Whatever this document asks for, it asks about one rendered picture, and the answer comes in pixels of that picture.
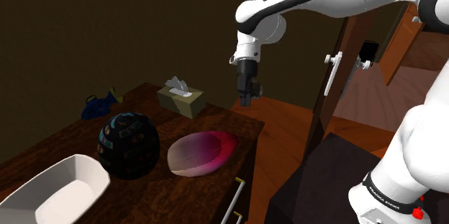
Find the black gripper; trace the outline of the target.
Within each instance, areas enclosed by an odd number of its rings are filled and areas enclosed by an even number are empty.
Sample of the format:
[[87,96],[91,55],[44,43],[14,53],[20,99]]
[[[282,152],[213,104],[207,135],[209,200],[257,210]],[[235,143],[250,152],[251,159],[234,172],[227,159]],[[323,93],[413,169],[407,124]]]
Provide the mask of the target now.
[[249,107],[251,99],[258,99],[263,93],[263,87],[256,80],[258,63],[254,60],[237,62],[237,91],[240,95],[240,106]]

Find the olive tissue box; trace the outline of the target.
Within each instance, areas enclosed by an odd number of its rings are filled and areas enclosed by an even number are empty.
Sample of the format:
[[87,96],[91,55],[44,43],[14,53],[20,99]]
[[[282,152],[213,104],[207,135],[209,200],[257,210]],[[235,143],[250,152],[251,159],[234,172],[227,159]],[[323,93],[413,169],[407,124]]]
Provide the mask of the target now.
[[194,119],[205,108],[204,92],[189,88],[185,81],[176,76],[166,81],[157,91],[161,107],[185,117]]

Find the pink oval football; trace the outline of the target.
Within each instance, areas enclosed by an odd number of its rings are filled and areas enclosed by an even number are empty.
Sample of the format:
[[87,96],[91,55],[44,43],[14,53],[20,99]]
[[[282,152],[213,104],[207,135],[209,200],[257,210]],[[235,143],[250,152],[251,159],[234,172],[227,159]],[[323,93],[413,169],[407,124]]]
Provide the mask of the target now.
[[210,174],[227,163],[236,150],[236,135],[221,131],[203,131],[183,136],[168,149],[167,162],[178,176]]

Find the dark robot stand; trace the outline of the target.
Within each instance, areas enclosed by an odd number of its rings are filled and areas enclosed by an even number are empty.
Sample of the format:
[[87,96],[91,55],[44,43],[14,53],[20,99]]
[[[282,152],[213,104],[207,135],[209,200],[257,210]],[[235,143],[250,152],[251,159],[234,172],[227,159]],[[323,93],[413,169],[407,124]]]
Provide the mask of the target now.
[[271,198],[264,224],[449,224],[449,140],[402,125],[382,159],[329,133]]

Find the dark wooden chest of drawers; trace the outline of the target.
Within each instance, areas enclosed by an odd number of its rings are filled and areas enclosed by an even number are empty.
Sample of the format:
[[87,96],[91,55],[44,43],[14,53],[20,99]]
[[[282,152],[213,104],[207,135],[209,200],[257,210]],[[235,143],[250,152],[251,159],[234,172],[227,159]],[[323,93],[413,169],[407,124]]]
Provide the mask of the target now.
[[[236,210],[247,216],[258,135],[263,122],[207,104],[189,119],[160,106],[158,86],[144,83],[112,105],[110,115],[140,112],[157,127],[160,158],[156,167],[136,180],[111,178],[99,200],[76,224],[220,224],[239,180],[245,181]],[[96,158],[101,126],[108,117],[79,120],[0,164],[0,201],[48,166],[75,153]],[[199,131],[223,131],[239,138],[229,161],[217,171],[187,178],[170,172],[167,150],[179,138]]]

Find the black patterned ball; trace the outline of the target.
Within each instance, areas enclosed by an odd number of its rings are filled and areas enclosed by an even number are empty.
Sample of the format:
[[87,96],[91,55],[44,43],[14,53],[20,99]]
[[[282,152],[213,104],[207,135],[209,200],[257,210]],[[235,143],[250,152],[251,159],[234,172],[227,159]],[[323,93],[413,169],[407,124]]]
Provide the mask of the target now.
[[100,164],[111,175],[139,179],[151,172],[160,158],[158,131],[144,114],[118,114],[102,127],[97,153]]

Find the blue and yellow cloth toy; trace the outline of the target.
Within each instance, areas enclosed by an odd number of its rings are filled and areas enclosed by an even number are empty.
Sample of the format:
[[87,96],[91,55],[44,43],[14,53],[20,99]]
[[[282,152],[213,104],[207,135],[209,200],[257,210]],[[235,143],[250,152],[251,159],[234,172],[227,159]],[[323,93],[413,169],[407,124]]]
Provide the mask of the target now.
[[115,88],[111,86],[104,98],[91,95],[86,98],[86,105],[81,113],[82,120],[92,120],[110,113],[110,106],[114,103],[123,103],[124,97],[116,95]]

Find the orange wooden door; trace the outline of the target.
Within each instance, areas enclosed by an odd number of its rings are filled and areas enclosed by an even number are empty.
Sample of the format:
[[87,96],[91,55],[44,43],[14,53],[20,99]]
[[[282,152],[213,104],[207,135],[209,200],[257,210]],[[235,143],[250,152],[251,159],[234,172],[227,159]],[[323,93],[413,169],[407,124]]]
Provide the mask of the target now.
[[424,25],[418,17],[417,6],[408,3],[379,62],[386,86],[396,75],[404,56],[409,52]]

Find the white rectangular dish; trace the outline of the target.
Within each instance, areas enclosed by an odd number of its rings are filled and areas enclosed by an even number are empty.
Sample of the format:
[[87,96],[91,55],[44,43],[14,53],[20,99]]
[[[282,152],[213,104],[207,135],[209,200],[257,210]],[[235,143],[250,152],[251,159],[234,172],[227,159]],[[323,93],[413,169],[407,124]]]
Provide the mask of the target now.
[[0,202],[0,224],[74,224],[109,184],[109,174],[97,160],[74,154]]

